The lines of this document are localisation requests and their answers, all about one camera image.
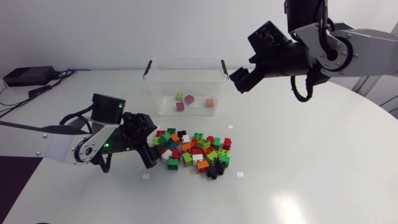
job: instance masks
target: white wall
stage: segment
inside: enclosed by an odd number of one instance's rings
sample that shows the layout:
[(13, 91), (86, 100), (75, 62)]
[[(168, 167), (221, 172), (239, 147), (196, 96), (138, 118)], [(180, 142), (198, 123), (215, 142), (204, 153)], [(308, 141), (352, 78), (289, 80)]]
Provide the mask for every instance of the white wall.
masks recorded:
[[(155, 56), (219, 56), (228, 68), (247, 67), (254, 54), (248, 35), (268, 20), (287, 33), (283, 3), (0, 0), (0, 76), (40, 65), (57, 70), (145, 68)], [(398, 21), (397, 8), (398, 1), (391, 0), (329, 0), (335, 22), (386, 32)], [(351, 88), (356, 79), (332, 81)]]

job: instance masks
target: orange lego brick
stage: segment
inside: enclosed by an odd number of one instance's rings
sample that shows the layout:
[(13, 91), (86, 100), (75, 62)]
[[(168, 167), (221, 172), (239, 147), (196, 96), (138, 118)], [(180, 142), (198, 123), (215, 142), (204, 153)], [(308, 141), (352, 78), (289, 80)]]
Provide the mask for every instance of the orange lego brick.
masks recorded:
[(198, 166), (198, 174), (202, 174), (202, 173), (207, 172), (207, 169), (209, 168), (210, 165), (206, 160), (204, 160), (204, 161), (198, 162), (197, 166)]
[(213, 99), (207, 99), (206, 100), (206, 107), (214, 107), (214, 100)]
[(199, 139), (192, 139), (191, 146), (197, 147), (197, 141), (199, 141)]
[(172, 134), (171, 138), (173, 142), (177, 143), (178, 145), (180, 144), (180, 137), (178, 137), (176, 134)]
[(181, 146), (181, 151), (182, 151), (182, 153), (186, 153), (186, 152), (191, 153), (191, 152), (192, 152), (191, 143), (183, 144), (183, 145)]

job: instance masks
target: green lego brick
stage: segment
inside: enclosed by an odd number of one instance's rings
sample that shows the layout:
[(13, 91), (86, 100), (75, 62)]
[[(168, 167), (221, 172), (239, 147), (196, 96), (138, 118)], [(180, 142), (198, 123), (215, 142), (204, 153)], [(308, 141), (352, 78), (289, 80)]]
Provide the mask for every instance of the green lego brick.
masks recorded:
[(154, 138), (154, 146), (159, 146), (160, 145), (159, 138), (160, 137), (155, 137)]
[(206, 158), (207, 158), (207, 161), (209, 162), (209, 164), (210, 164), (210, 165), (213, 165), (213, 164), (217, 161), (218, 154), (217, 154), (216, 151), (213, 151), (213, 152), (209, 153), (209, 154), (206, 156)]
[(214, 149), (216, 149), (216, 150), (220, 149), (220, 141), (221, 141), (220, 138), (214, 138), (214, 141), (213, 141), (213, 148)]
[(219, 156), (229, 156), (229, 151), (225, 149), (219, 149), (218, 150), (218, 155)]
[(220, 156), (220, 158), (218, 159), (220, 162), (225, 164), (225, 167), (228, 168), (229, 165), (229, 157), (228, 156)]
[(201, 139), (201, 140), (197, 141), (197, 146), (200, 149), (205, 150), (205, 149), (210, 147), (210, 141), (207, 141), (205, 139)]
[(177, 130), (175, 128), (167, 128), (167, 133), (169, 133), (170, 135), (175, 134)]
[(189, 152), (183, 153), (182, 157), (184, 158), (185, 167), (192, 166), (192, 155)]
[(159, 143), (164, 146), (168, 143), (170, 138), (171, 135), (169, 133), (164, 133), (163, 135), (161, 135), (161, 137), (159, 137)]
[(178, 159), (167, 159), (167, 168), (169, 170), (178, 170), (178, 165), (180, 165)]
[(193, 138), (195, 138), (195, 139), (203, 139), (203, 134), (202, 133), (195, 133), (195, 134), (193, 134)]
[(184, 101), (184, 94), (183, 93), (177, 93), (175, 96), (175, 100), (183, 102)]

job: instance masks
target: pink lego brick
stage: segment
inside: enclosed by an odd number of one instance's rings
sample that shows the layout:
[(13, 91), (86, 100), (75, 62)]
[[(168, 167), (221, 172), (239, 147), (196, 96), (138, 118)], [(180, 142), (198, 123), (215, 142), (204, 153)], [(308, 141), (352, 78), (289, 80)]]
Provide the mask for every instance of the pink lego brick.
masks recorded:
[(175, 105), (177, 106), (177, 111), (183, 111), (183, 110), (185, 110), (185, 107), (184, 107), (184, 103), (183, 103), (183, 102), (175, 103)]
[(188, 104), (191, 104), (194, 100), (195, 98), (191, 95), (185, 97), (185, 102), (187, 102)]

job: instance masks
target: black power adapter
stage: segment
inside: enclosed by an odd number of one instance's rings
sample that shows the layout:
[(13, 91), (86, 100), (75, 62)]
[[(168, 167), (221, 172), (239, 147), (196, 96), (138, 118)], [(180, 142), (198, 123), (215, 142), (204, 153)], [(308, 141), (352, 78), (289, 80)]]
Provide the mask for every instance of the black power adapter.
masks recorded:
[(8, 86), (46, 85), (51, 79), (52, 66), (16, 68), (3, 80)]

